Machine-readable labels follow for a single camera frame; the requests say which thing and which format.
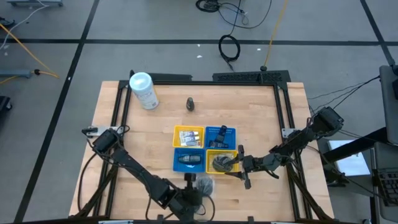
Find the yellow bin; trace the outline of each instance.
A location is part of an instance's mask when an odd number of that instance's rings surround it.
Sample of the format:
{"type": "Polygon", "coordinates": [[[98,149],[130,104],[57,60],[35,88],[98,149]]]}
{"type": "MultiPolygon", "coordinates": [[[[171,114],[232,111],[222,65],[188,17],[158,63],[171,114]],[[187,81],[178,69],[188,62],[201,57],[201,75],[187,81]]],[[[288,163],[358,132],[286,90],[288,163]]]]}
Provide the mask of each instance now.
{"type": "MultiPolygon", "coordinates": [[[[236,150],[222,150],[222,149],[207,149],[206,150],[206,173],[207,174],[224,174],[224,172],[218,172],[213,168],[213,160],[217,155],[226,155],[231,159],[238,155],[236,150]]],[[[230,172],[239,172],[239,164],[234,164],[230,172]]]]}
{"type": "Polygon", "coordinates": [[[182,126],[182,125],[174,126],[173,147],[186,147],[186,148],[203,149],[203,145],[204,144],[205,144],[205,128],[204,127],[201,127],[201,126],[182,126]],[[181,146],[181,143],[180,143],[180,131],[197,131],[197,132],[199,132],[200,146],[181,146]]]}

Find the concrete floor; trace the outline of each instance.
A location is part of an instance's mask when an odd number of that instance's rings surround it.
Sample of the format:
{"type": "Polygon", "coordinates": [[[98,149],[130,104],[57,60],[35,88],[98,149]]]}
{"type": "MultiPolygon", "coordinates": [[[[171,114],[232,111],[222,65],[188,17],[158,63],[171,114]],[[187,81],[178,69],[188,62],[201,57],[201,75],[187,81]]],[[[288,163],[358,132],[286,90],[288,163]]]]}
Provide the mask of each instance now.
{"type": "MultiPolygon", "coordinates": [[[[194,80],[211,80],[213,73],[229,72],[216,44],[197,44],[204,40],[217,43],[230,32],[231,26],[217,13],[197,10],[194,0],[100,0],[88,33],[89,43],[95,39],[136,41],[85,44],[81,54],[76,54],[96,1],[64,0],[64,7],[44,9],[14,31],[18,38],[28,39],[27,42],[44,42],[26,46],[61,79],[41,75],[0,85],[0,95],[10,96],[14,104],[0,130],[0,223],[14,221],[50,121],[57,118],[53,115],[64,83],[70,82],[70,87],[24,221],[67,217],[86,144],[80,130],[91,124],[102,81],[127,79],[130,69],[191,74],[194,80]],[[46,44],[51,40],[59,43],[46,44]],[[142,44],[142,40],[154,41],[142,44]],[[166,44],[163,40],[176,41],[166,44]],[[179,40],[192,41],[181,44],[179,40]],[[73,72],[74,57],[79,60],[73,72]]],[[[384,40],[391,42],[388,45],[397,45],[398,23],[394,21],[398,21],[395,12],[398,1],[366,2],[384,40]]],[[[250,25],[261,20],[268,5],[268,1],[243,0],[242,8],[248,12],[250,25]]],[[[269,40],[282,5],[283,1],[274,0],[263,25],[251,30],[237,28],[233,36],[240,40],[269,40]]],[[[20,21],[32,10],[0,2],[0,16],[5,18],[20,21]]],[[[224,13],[233,20],[232,12],[224,13]]],[[[379,66],[387,64],[359,0],[290,1],[275,39],[325,41],[315,45],[276,43],[272,47],[269,69],[288,69],[293,82],[304,82],[308,97],[369,80],[378,75],[379,66]],[[330,46],[334,41],[341,46],[330,46]],[[347,41],[359,44],[354,46],[347,41]]],[[[42,68],[18,44],[7,46],[0,50],[0,68],[42,68]]],[[[223,48],[226,54],[234,52],[233,45],[223,48]]],[[[241,48],[240,58],[233,62],[234,69],[259,70],[267,44],[252,42],[241,48]]],[[[388,46],[388,49],[398,59],[398,47],[388,46]]],[[[313,100],[310,104],[317,107],[333,97],[313,100]]],[[[379,82],[366,85],[336,110],[344,117],[347,131],[363,135],[383,127],[379,82]]],[[[333,139],[347,139],[347,136],[337,134],[333,139]]],[[[370,218],[368,198],[343,189],[330,189],[330,195],[336,218],[347,222],[370,218]]]]}

